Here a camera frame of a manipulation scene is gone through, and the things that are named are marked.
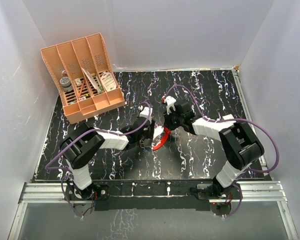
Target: red object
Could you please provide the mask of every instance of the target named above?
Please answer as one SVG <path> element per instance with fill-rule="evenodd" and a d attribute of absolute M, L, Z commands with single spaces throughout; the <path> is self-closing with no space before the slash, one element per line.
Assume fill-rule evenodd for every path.
<path fill-rule="evenodd" d="M 160 139 L 160 141 L 153 147 L 153 150 L 158 150 L 159 148 L 161 148 L 166 141 L 168 140 L 169 135 L 171 134 L 171 131 L 164 127 L 163 131 L 165 132 L 164 136 Z"/>

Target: black marble surface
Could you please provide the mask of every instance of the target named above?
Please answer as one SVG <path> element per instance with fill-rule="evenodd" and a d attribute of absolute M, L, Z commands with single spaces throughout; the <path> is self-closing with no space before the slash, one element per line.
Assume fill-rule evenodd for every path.
<path fill-rule="evenodd" d="M 230 70 L 116 72 L 115 77 L 122 87 L 126 105 L 89 118 L 86 121 L 91 126 L 106 130 L 121 129 L 133 123 L 138 116 L 138 104 L 143 101 L 152 105 L 152 119 L 158 126 L 162 126 L 165 107 L 161 104 L 161 98 L 174 84 L 190 89 L 203 113 L 209 118 L 217 119 L 228 114 L 235 118 L 245 118 Z M 185 90 L 177 88 L 170 95 L 190 101 L 195 109 L 193 100 Z M 57 143 L 78 124 L 68 122 L 58 98 L 33 181 L 58 181 L 65 174 L 62 170 L 48 172 L 45 165 L 58 154 Z M 176 129 L 167 143 L 157 151 L 140 147 L 128 151 L 99 150 L 90 161 L 89 169 L 93 180 L 212 179 L 225 162 L 226 156 L 219 141 L 193 136 L 181 128 Z M 65 164 L 66 161 L 60 158 L 54 166 Z M 261 169 L 259 161 L 251 167 Z M 264 176 L 247 172 L 244 178 Z"/>

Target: metal frame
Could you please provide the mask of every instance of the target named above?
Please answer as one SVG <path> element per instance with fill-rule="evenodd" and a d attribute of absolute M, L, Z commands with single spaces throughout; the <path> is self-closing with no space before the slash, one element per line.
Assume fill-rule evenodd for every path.
<path fill-rule="evenodd" d="M 245 116 L 247 119 L 252 120 L 246 99 L 244 97 L 244 93 L 241 87 L 241 82 L 238 76 L 238 73 L 234 67 L 229 68 L 181 68 L 181 69 L 161 69 L 161 70 L 154 70 L 154 71 L 204 71 L 204 70 L 225 70 L 229 71 L 231 70 L 233 74 L 233 78 L 239 93 L 239 97 L 241 100 L 241 104 L 243 106 L 243 111 L 245 113 Z M 118 71 L 118 72 L 144 72 L 140 70 L 133 70 L 133 71 Z M 262 169 L 267 169 L 266 160 L 264 157 L 261 157 L 260 163 L 262 166 Z M 34 174 L 38 171 L 38 166 L 40 163 L 40 158 L 37 162 L 37 167 L 35 169 Z M 131 184 L 131 187 L 133 186 L 134 182 L 138 181 L 130 181 L 126 182 L 125 184 L 129 185 Z M 297 240 L 298 235 L 295 229 L 295 226 L 293 224 L 288 205 L 287 205 L 287 198 L 285 195 L 285 192 L 283 190 L 283 187 L 280 183 L 280 181 L 239 181 L 238 182 L 242 189 L 243 194 L 243 202 L 260 202 L 260 201 L 276 201 L 281 213 L 281 218 L 285 226 L 285 230 L 287 232 L 289 240 Z M 160 198 L 173 198 L 173 197 L 179 197 L 179 196 L 167 196 L 167 195 L 158 195 L 156 197 Z M 211 199 L 210 202 L 223 202 L 224 200 L 220 199 Z M 76 204 L 90 204 L 91 201 L 83 201 L 83 200 L 76 200 L 73 201 Z M 27 204 L 28 203 L 60 203 L 65 204 L 67 203 L 64 200 L 63 193 L 61 191 L 61 184 L 60 183 L 27 183 L 24 186 L 24 189 L 21 194 L 19 206 L 11 227 L 11 231 L 9 234 L 9 240 L 17 240 L 22 223 L 26 214 L 27 210 Z"/>

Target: gray floor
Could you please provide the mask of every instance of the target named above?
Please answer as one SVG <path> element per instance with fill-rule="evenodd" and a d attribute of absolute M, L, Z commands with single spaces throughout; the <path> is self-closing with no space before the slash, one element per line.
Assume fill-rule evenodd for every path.
<path fill-rule="evenodd" d="M 225 220 L 192 209 L 111 210 L 81 221 L 67 204 L 28 204 L 19 240 L 286 240 L 277 202 L 243 202 Z"/>

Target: peach magazine holder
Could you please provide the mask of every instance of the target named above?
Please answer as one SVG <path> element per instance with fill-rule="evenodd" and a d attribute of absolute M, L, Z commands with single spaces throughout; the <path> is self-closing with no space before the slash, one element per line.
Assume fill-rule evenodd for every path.
<path fill-rule="evenodd" d="M 41 54 L 59 91 L 64 115 L 71 124 L 125 105 L 124 95 L 112 71 L 106 44 L 100 33 L 43 48 Z M 82 68 L 99 81 L 100 74 L 108 71 L 116 82 L 116 89 L 106 91 L 102 85 L 103 92 L 98 93 Z M 73 86 L 73 90 L 69 92 L 65 92 L 60 84 L 64 70 Z M 77 78 L 80 79 L 81 86 L 77 86 Z"/>

